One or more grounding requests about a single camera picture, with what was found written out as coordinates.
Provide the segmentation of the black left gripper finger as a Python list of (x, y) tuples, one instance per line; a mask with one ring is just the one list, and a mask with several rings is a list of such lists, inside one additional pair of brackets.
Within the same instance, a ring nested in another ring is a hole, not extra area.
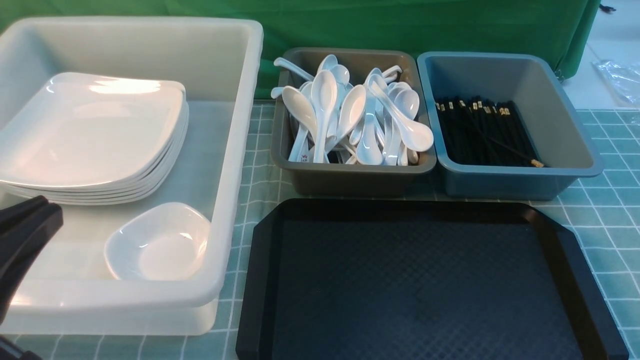
[(0, 319), (4, 320), (23, 278), (63, 226), (63, 210), (39, 195), (0, 212)]

